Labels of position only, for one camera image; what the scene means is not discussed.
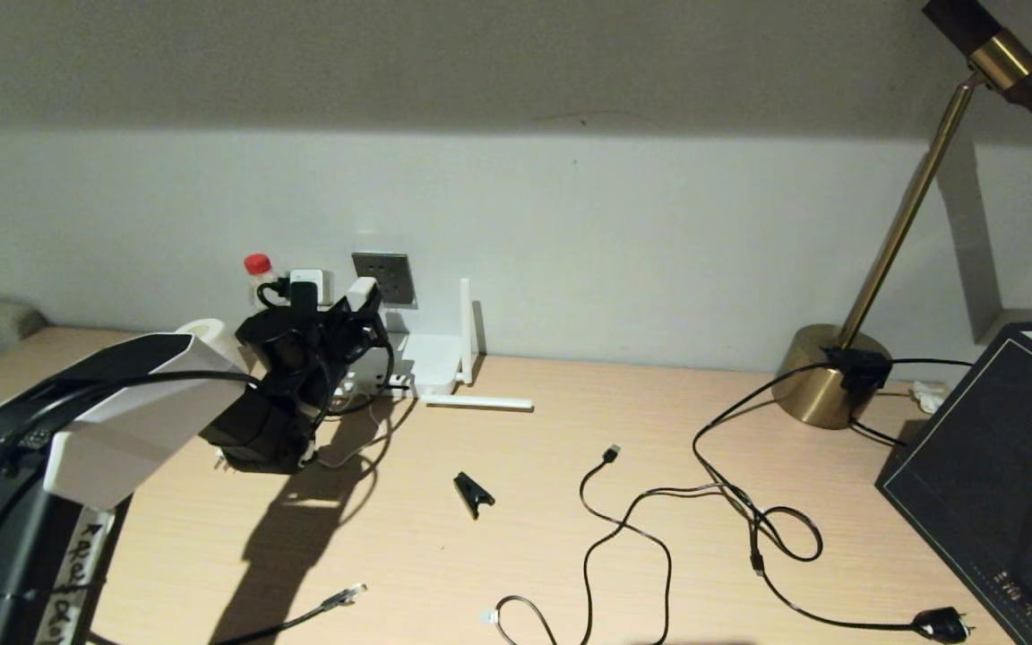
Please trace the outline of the brass desk lamp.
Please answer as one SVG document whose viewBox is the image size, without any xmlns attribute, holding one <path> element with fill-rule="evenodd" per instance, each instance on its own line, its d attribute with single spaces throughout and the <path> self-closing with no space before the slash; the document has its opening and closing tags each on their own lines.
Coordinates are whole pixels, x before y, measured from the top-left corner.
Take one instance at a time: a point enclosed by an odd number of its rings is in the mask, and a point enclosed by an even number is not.
<svg viewBox="0 0 1032 645">
<path fill-rule="evenodd" d="M 828 363 L 824 348 L 880 351 L 892 359 L 893 366 L 897 364 L 880 342 L 864 334 L 865 318 L 881 293 L 976 91 L 986 87 L 1032 116 L 1032 52 L 1011 29 L 987 11 L 982 0 L 925 0 L 923 15 L 966 58 L 969 73 L 953 91 L 847 318 L 840 325 L 799 328 L 777 377 L 771 381 L 775 404 L 795 420 L 812 427 L 851 427 L 877 392 L 843 391 L 839 387 L 842 375 Z"/>
</svg>

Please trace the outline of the grey wall socket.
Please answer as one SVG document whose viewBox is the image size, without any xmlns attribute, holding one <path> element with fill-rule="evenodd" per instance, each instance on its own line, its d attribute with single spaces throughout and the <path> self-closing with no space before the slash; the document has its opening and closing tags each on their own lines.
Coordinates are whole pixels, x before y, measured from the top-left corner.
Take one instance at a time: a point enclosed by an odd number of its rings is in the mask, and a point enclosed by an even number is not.
<svg viewBox="0 0 1032 645">
<path fill-rule="evenodd" d="M 355 252 L 351 258 L 358 278 L 376 281 L 386 305 L 417 304 L 417 289 L 406 254 Z"/>
</svg>

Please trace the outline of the dark gift bag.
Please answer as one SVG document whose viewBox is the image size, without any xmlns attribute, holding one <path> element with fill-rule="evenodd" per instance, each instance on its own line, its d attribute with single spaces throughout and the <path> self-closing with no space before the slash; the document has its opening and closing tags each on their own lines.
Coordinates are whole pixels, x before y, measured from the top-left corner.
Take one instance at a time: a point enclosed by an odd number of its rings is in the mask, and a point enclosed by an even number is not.
<svg viewBox="0 0 1032 645">
<path fill-rule="evenodd" d="M 1032 645 L 1032 322 L 986 348 L 876 486 L 1015 645 Z"/>
</svg>

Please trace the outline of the small black clip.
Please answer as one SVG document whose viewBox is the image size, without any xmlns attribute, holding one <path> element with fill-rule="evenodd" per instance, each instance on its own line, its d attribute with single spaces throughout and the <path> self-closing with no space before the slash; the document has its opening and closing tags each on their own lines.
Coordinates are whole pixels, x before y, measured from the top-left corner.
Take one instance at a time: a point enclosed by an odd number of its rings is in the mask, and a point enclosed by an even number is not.
<svg viewBox="0 0 1032 645">
<path fill-rule="evenodd" d="M 495 506 L 495 496 L 481 486 L 467 473 L 459 472 L 453 478 L 453 485 L 466 506 L 467 513 L 472 520 L 477 521 L 480 517 L 480 506 Z"/>
</svg>

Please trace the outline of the white router with antennas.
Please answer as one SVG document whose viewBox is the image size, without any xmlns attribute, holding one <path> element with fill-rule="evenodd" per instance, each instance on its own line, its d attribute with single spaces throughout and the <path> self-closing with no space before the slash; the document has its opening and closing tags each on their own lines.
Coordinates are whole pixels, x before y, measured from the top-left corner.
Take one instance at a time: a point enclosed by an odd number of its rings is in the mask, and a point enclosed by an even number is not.
<svg viewBox="0 0 1032 645">
<path fill-rule="evenodd" d="M 340 378 L 335 389 L 341 400 L 355 395 L 415 399 L 427 407 L 499 409 L 533 412 L 529 399 L 504 399 L 458 393 L 476 380 L 477 359 L 482 357 L 478 315 L 467 278 L 459 282 L 459 323 L 455 334 L 390 333 L 393 368 L 386 368 L 378 352 L 369 351 Z"/>
</svg>

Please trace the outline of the small white plastic piece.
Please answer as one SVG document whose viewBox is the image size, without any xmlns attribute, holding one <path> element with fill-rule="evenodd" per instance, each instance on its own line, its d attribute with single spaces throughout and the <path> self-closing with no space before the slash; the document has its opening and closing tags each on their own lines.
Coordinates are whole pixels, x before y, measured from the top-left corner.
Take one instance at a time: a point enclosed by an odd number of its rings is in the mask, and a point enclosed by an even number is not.
<svg viewBox="0 0 1032 645">
<path fill-rule="evenodd" d="M 934 414 L 945 404 L 949 396 L 950 388 L 946 383 L 925 383 L 925 381 L 914 381 L 909 389 L 912 400 L 917 404 L 925 414 Z"/>
</svg>

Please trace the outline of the red capped water bottle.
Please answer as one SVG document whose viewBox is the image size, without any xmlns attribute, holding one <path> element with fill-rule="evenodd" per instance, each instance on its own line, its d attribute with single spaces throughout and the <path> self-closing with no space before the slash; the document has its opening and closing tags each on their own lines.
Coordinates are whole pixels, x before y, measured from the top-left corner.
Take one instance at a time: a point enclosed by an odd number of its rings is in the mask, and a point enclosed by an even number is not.
<svg viewBox="0 0 1032 645">
<path fill-rule="evenodd" d="M 247 302 L 254 310 L 262 309 L 263 302 L 258 297 L 258 289 L 266 283 L 275 283 L 279 275 L 275 273 L 273 262 L 264 253 L 247 254 L 241 261 L 247 277 Z"/>
</svg>

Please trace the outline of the white paper roll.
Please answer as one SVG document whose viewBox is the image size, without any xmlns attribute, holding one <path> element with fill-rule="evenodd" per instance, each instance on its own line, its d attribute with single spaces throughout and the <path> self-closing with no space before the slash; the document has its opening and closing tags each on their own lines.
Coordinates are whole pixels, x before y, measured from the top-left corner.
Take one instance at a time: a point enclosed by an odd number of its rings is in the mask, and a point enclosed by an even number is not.
<svg viewBox="0 0 1032 645">
<path fill-rule="evenodd" d="M 195 338 L 200 338 L 206 346 L 213 348 L 218 355 L 225 357 L 225 359 L 240 367 L 245 373 L 253 370 L 241 343 L 235 338 L 229 327 L 220 319 L 204 318 L 192 320 L 178 327 L 175 332 L 189 333 L 195 336 Z"/>
</svg>

